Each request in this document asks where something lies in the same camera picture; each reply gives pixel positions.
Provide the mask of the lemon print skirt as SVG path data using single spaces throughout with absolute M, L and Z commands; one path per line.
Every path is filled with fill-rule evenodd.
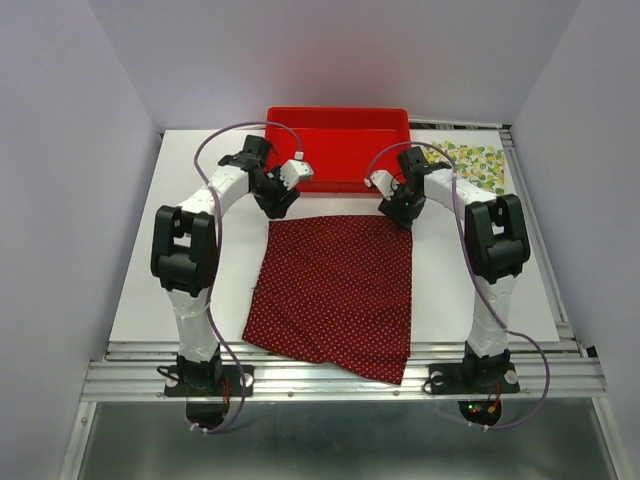
M 473 185 L 503 195 L 505 193 L 505 153 L 492 145 L 455 143 L 450 140 L 433 145 L 451 157 L 459 175 Z

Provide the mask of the red polka dot skirt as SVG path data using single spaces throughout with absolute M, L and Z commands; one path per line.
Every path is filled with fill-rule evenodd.
M 408 230 L 378 215 L 273 221 L 242 338 L 399 385 L 410 356 Z

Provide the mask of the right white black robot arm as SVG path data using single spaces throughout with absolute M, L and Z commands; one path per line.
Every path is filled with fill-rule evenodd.
M 472 326 L 462 360 L 430 365 L 425 385 L 433 395 L 516 393 L 508 315 L 516 279 L 531 256 L 521 201 L 464 179 L 449 154 L 429 162 L 424 154 L 429 147 L 418 141 L 395 144 L 401 176 L 371 167 L 365 180 L 382 196 L 380 212 L 400 228 L 410 229 L 427 201 L 455 217 L 475 290 Z

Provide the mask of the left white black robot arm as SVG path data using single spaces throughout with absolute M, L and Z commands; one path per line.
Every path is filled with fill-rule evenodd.
M 167 292 L 179 335 L 175 364 L 159 369 L 173 395 L 208 396 L 222 388 L 221 342 L 210 322 L 210 302 L 224 214 L 251 195 L 268 218 L 281 219 L 300 195 L 298 184 L 313 176 L 301 147 L 284 164 L 270 167 L 273 151 L 265 138 L 246 136 L 239 152 L 224 156 L 204 176 L 202 188 L 155 214 L 151 273 Z

